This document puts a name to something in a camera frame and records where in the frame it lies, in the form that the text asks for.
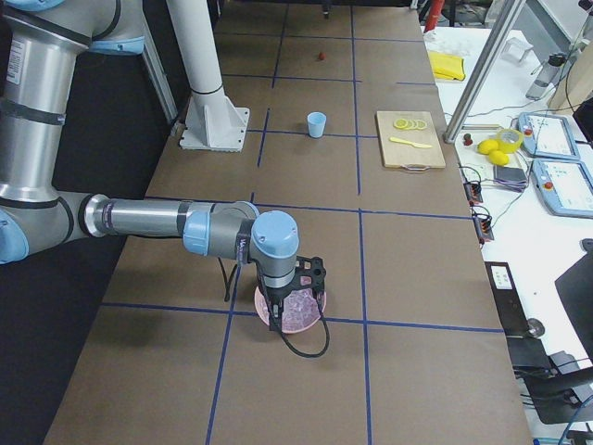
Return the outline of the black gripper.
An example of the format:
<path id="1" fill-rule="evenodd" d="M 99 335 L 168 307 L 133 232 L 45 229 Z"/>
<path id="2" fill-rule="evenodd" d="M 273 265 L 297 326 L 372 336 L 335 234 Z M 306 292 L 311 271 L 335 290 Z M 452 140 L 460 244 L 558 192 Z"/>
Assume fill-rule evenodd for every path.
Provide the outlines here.
<path id="1" fill-rule="evenodd" d="M 284 300 L 296 289 L 292 285 L 270 287 L 263 285 L 261 293 L 269 310 L 269 326 L 271 331 L 283 330 Z"/>

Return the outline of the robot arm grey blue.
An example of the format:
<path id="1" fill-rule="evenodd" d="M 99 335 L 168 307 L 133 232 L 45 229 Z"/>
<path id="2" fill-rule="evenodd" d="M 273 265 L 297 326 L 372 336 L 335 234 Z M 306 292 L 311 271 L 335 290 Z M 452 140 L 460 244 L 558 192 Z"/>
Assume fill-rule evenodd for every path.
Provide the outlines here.
<path id="1" fill-rule="evenodd" d="M 139 198 L 166 129 L 138 56 L 86 53 L 77 62 L 54 184 L 73 192 Z M 1 269 L 1 333 L 88 327 L 106 293 L 123 237 L 79 240 Z"/>

